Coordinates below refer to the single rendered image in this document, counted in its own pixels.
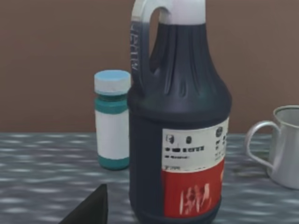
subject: bottle cap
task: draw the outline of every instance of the bottle cap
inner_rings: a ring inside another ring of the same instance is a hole
[[[131,87],[131,75],[123,70],[104,70],[94,75],[97,94],[117,96],[127,94]]]

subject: table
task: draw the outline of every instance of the table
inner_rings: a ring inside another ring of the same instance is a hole
[[[267,158],[269,135],[253,151]],[[228,136],[222,205],[214,224],[299,223],[299,191],[274,184],[245,156],[244,135]],[[128,170],[97,162],[94,133],[0,134],[0,223],[57,224],[102,183],[109,224],[138,223],[128,199]]]

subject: metal cup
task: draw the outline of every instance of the metal cup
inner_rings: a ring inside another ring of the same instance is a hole
[[[244,146],[247,156],[267,167],[269,177],[276,183],[299,189],[299,106],[290,105],[274,110],[273,121],[261,121],[248,131]],[[273,128],[269,161],[250,151],[252,136],[262,127]]]

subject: large dark bottle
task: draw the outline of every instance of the large dark bottle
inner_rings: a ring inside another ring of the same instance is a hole
[[[205,0],[134,5],[129,197],[141,224],[208,224],[220,206],[232,102],[209,54],[205,12]]]

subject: brown wall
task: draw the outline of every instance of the brown wall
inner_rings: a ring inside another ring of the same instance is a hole
[[[94,131],[93,75],[129,70],[133,3],[0,1],[0,131]],[[207,0],[211,54],[234,98],[231,132],[299,104],[298,11],[295,0]]]

